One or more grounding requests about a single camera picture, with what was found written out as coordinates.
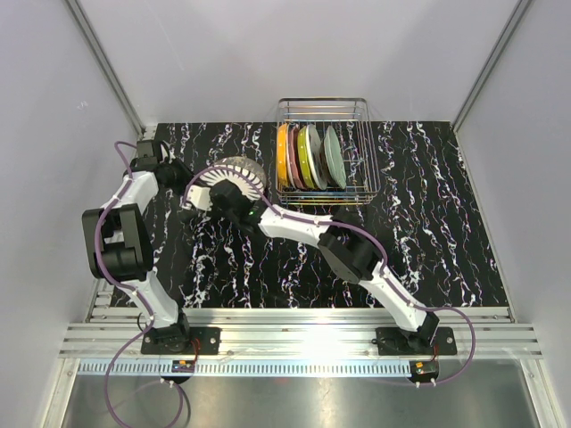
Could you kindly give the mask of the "white blue striped plate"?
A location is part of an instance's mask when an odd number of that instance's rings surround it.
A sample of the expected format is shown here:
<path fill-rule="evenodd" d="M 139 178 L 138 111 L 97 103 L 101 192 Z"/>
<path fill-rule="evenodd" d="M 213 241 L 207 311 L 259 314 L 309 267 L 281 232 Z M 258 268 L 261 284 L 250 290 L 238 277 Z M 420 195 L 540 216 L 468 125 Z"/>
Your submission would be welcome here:
<path fill-rule="evenodd" d="M 268 180 L 262 169 L 233 164 L 219 163 L 209 167 L 197 180 L 200 187 L 214 187 L 223 181 L 236 185 L 241 194 L 250 201 L 260 199 L 265 192 Z"/>

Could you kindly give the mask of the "grey reindeer snowflake plate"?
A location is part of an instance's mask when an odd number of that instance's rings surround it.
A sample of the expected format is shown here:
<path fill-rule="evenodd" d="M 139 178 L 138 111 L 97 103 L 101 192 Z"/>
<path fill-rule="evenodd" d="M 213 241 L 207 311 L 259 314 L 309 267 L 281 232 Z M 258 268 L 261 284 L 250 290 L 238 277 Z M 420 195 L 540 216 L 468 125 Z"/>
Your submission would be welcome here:
<path fill-rule="evenodd" d="M 255 160 L 244 156 L 231 156 L 214 162 L 216 166 L 234 166 L 244 169 L 248 173 L 252 173 L 260 182 L 261 189 L 265 190 L 268 185 L 267 175 L 263 167 Z"/>

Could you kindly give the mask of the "pink polka dot plate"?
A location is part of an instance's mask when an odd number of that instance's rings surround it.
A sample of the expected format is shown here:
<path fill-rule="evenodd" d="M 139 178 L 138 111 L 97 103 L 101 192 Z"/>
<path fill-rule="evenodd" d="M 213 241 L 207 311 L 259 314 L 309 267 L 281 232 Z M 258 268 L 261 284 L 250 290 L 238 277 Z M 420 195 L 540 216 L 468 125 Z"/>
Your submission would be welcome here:
<path fill-rule="evenodd" d="M 305 184 L 302 180 L 302 173 L 299 166 L 298 152 L 297 152 L 298 132 L 299 128 L 296 125 L 292 124 L 288 125 L 287 159 L 288 159 L 288 166 L 291 172 L 291 180 L 294 184 L 294 187 L 299 190 L 303 190 L 305 188 Z"/>

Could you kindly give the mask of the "yellow polka dot plate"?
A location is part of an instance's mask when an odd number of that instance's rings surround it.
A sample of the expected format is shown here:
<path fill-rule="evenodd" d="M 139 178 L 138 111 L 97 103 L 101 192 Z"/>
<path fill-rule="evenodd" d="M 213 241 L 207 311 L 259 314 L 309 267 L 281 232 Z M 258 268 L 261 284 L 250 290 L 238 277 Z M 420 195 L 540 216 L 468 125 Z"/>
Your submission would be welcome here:
<path fill-rule="evenodd" d="M 288 126 L 286 123 L 280 125 L 277 129 L 277 181 L 282 187 L 289 186 L 287 171 L 287 135 Z"/>

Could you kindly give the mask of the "lime green polka dot plate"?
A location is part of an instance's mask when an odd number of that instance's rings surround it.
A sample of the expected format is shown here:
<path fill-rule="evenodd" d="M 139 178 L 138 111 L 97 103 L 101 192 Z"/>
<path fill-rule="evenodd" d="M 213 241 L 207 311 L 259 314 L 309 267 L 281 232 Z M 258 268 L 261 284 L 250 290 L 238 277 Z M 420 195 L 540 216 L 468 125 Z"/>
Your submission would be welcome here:
<path fill-rule="evenodd" d="M 310 167 L 310 147 L 309 147 L 310 126 L 302 127 L 297 136 L 298 161 L 302 174 L 302 181 L 307 189 L 317 190 L 317 184 L 313 178 Z"/>

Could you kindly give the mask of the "white watermelon pattern plate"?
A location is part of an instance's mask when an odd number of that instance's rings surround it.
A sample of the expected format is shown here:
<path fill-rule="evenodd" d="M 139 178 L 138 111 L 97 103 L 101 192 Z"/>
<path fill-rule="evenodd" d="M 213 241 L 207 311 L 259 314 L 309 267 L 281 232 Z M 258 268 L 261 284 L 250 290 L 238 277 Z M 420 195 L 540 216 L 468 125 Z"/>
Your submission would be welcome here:
<path fill-rule="evenodd" d="M 325 178 L 321 160 L 322 143 L 315 125 L 309 124 L 307 126 L 307 137 L 310 147 L 310 170 L 314 183 L 319 190 L 326 190 L 327 179 Z"/>

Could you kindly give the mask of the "mint green floral plate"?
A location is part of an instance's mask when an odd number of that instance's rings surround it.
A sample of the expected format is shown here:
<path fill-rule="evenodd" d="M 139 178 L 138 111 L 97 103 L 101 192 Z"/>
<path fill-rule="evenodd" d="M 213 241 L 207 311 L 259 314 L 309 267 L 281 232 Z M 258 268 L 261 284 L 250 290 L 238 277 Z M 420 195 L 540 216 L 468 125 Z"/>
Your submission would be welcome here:
<path fill-rule="evenodd" d="M 323 145 L 329 174 L 337 187 L 345 189 L 347 177 L 344 169 L 343 152 L 339 138 L 331 125 L 327 127 Z"/>

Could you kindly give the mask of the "red floral plate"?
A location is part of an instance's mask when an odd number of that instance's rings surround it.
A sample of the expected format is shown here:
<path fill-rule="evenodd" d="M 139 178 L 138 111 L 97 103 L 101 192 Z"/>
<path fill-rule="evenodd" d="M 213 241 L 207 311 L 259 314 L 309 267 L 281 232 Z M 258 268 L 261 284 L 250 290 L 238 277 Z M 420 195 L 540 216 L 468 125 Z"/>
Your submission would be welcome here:
<path fill-rule="evenodd" d="M 328 165 L 327 165 L 327 156 L 325 155 L 324 151 L 320 152 L 320 162 L 321 162 L 323 177 L 327 181 L 327 186 L 330 187 L 334 184 L 334 180 L 333 180 L 333 178 L 331 178 L 331 175 L 329 173 L 329 169 L 328 169 Z"/>

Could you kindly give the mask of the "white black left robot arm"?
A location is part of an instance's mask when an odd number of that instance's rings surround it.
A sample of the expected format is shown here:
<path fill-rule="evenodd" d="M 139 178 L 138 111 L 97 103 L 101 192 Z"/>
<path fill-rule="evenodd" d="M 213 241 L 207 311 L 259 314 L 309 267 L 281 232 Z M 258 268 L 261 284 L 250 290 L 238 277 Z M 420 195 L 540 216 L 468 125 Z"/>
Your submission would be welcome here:
<path fill-rule="evenodd" d="M 118 141 L 114 148 L 126 170 L 119 189 L 99 208 L 86 210 L 81 221 L 88 264 L 94 277 L 129 297 L 145 318 L 139 325 L 143 352 L 181 354 L 200 349 L 181 306 L 162 286 L 154 270 L 153 245 L 143 214 L 160 189 L 180 195 L 192 172 L 174 157 L 164 141 L 142 140 L 130 147 L 128 161 Z"/>

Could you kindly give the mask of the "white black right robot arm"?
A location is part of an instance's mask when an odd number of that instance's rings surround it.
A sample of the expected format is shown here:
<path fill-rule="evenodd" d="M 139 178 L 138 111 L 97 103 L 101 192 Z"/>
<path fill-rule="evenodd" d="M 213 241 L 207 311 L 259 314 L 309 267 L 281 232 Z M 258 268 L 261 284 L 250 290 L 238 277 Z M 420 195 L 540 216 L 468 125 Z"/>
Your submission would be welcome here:
<path fill-rule="evenodd" d="M 367 290 L 391 314 L 400 331 L 396 343 L 415 354 L 431 353 L 440 323 L 397 280 L 375 236 L 347 223 L 345 214 L 312 216 L 283 209 L 264 197 L 252 201 L 224 180 L 210 190 L 212 208 L 247 233 L 303 243 L 320 251 L 337 277 Z"/>

